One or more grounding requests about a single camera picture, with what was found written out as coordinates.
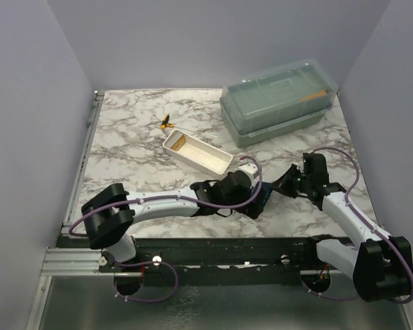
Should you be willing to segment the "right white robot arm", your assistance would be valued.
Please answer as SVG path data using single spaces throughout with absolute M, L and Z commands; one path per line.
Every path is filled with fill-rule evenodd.
M 303 168 L 291 165 L 271 188 L 291 198 L 308 199 L 332 218 L 351 246 L 326 235 L 314 236 L 303 252 L 304 264 L 319 269 L 329 264 L 352 279 L 358 296 L 366 301 L 413 301 L 413 262 L 410 242 L 393 236 L 358 209 L 350 189 L 331 182 L 326 158 L 316 149 L 303 155 Z

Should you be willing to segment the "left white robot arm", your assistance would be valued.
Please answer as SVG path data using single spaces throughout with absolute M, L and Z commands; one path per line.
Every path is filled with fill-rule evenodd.
M 164 217 L 205 217 L 228 209 L 251 219 L 263 212 L 268 193 L 264 184 L 253 185 L 243 171 L 221 180 L 206 180 L 161 194 L 140 192 L 128 200 L 122 183 L 111 184 L 81 207 L 86 236 L 92 250 L 107 250 L 117 266 L 130 272 L 139 255 L 127 229 L 134 223 Z

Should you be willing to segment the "white rectangular tray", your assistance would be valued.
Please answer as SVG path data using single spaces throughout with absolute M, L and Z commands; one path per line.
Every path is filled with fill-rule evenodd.
M 183 133 L 178 129 L 173 130 L 162 143 L 162 147 L 170 156 L 212 177 L 225 174 L 233 161 L 232 154 L 186 133 L 183 133 L 187 138 L 186 144 L 179 151 L 172 151 L 169 148 L 169 141 L 179 132 Z

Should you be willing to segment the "blue card holder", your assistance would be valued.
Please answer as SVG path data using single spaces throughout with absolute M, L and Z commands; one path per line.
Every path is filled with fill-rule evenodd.
M 261 189 L 261 192 L 259 193 L 259 196 L 261 197 L 263 207 L 267 204 L 272 191 L 273 189 L 270 183 L 267 183 L 267 182 L 262 183 L 262 189 Z

